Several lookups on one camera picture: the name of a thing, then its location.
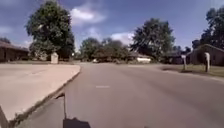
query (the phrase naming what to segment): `lawn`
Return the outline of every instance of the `lawn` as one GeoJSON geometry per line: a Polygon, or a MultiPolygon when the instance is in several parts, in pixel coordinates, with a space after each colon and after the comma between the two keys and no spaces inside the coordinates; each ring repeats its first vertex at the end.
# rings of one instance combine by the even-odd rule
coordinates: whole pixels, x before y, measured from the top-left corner
{"type": "Polygon", "coordinates": [[[200,75],[210,75],[224,77],[224,67],[211,66],[208,73],[205,72],[205,65],[187,65],[186,70],[183,70],[183,65],[167,65],[162,70],[173,70],[181,73],[193,73],[200,75]]]}

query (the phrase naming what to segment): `grass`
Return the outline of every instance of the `grass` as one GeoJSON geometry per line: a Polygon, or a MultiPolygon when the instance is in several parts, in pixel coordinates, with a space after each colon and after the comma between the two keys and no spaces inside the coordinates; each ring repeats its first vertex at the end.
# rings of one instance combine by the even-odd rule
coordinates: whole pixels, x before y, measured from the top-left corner
{"type": "Polygon", "coordinates": [[[183,70],[183,65],[164,66],[162,70],[172,70],[181,73],[192,73],[199,75],[224,77],[224,67],[211,66],[210,71],[205,72],[205,65],[187,65],[186,70],[183,70]]]}
{"type": "MultiPolygon", "coordinates": [[[[51,64],[51,61],[18,60],[18,61],[5,62],[5,64],[46,65],[46,64],[51,64]]],[[[74,61],[59,61],[58,64],[73,65],[74,61]]]]}

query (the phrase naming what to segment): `street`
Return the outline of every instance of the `street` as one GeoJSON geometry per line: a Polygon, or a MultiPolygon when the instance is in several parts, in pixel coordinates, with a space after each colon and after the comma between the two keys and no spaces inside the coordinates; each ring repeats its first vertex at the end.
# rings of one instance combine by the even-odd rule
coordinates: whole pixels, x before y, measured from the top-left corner
{"type": "Polygon", "coordinates": [[[151,65],[81,67],[81,74],[64,89],[65,101],[64,97],[49,101],[18,127],[62,128],[65,118],[84,121],[91,128],[224,127],[221,80],[151,65]]]}

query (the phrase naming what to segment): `white cloud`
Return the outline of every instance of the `white cloud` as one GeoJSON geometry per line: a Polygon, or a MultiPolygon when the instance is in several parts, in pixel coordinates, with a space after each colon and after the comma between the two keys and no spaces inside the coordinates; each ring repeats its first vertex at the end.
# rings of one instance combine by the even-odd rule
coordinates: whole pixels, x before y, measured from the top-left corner
{"type": "Polygon", "coordinates": [[[84,5],[74,7],[71,11],[72,25],[82,26],[84,24],[94,24],[102,22],[106,19],[106,15],[101,13],[94,4],[86,3],[84,5]]]}
{"type": "Polygon", "coordinates": [[[210,0],[210,1],[211,1],[211,7],[220,8],[221,6],[224,6],[224,0],[210,0]]]}
{"type": "Polygon", "coordinates": [[[22,44],[20,44],[20,46],[21,46],[21,47],[29,47],[30,44],[31,44],[32,42],[33,42],[32,39],[27,39],[27,40],[24,40],[24,41],[22,42],[22,44]]]}
{"type": "Polygon", "coordinates": [[[0,0],[0,6],[14,6],[17,5],[21,0],[0,0]]]}
{"type": "Polygon", "coordinates": [[[120,40],[125,45],[129,45],[133,43],[132,37],[134,34],[132,32],[122,32],[122,33],[114,33],[111,35],[111,38],[114,40],[120,40]]]}
{"type": "Polygon", "coordinates": [[[0,34],[8,34],[12,32],[12,28],[7,26],[0,26],[0,34]]]}
{"type": "Polygon", "coordinates": [[[95,27],[91,27],[91,28],[88,29],[88,36],[96,38],[98,40],[102,39],[102,36],[101,36],[99,30],[95,27]]]}

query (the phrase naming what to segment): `sky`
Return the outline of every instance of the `sky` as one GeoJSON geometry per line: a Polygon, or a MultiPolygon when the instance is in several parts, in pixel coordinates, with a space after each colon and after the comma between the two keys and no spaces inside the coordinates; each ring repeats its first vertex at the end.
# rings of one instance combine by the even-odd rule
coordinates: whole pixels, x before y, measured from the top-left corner
{"type": "MultiPolygon", "coordinates": [[[[29,16],[45,0],[0,0],[0,36],[15,45],[28,47],[32,37],[25,25],[29,16]]],[[[72,17],[76,50],[82,40],[111,37],[132,43],[137,27],[150,18],[168,21],[176,38],[175,45],[191,47],[208,27],[206,13],[219,8],[224,0],[58,0],[72,17]]]]}

